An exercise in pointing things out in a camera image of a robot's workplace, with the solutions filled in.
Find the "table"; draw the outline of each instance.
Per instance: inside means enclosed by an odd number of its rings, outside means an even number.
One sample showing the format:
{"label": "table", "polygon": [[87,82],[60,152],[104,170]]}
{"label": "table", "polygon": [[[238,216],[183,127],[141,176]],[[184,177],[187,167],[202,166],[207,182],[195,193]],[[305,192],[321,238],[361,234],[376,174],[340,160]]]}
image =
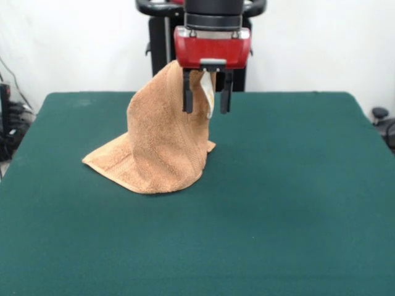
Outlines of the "table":
{"label": "table", "polygon": [[203,177],[154,196],[81,163],[131,96],[46,99],[0,185],[0,295],[395,295],[395,160],[351,95],[217,101]]}

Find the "brown towel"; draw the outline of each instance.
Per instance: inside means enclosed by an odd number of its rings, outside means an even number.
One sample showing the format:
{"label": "brown towel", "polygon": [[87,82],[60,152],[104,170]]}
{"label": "brown towel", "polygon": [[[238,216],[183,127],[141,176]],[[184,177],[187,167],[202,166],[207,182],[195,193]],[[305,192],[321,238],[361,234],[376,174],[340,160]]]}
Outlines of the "brown towel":
{"label": "brown towel", "polygon": [[[192,71],[193,113],[182,112],[183,74],[168,64],[132,98],[128,132],[88,154],[82,162],[119,185],[145,194],[173,192],[196,182],[215,144],[209,139],[209,103],[203,72]],[[211,74],[213,87],[215,74]]]}

